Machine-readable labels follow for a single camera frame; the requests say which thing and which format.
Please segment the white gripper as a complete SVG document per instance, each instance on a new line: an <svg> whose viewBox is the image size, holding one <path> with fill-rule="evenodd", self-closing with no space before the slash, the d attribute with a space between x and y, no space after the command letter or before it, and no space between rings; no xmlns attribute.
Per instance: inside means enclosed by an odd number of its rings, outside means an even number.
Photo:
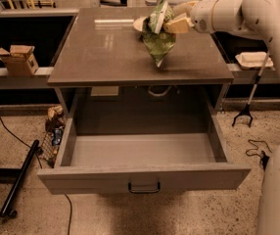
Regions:
<svg viewBox="0 0 280 235"><path fill-rule="evenodd" d="M214 33L212 15L218 0L191 0L172 8L175 18L163 24L167 33L187 33L192 27L199 33Z"/></svg>

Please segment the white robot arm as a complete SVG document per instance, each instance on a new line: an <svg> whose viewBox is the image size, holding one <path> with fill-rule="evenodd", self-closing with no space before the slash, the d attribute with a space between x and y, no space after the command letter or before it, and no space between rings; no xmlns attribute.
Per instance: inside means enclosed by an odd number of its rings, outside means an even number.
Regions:
<svg viewBox="0 0 280 235"><path fill-rule="evenodd" d="M173 8L163 27L171 33L228 32L264 42L280 79L280 0L202 0ZM280 145L265 169L257 215L257 235L280 235Z"/></svg>

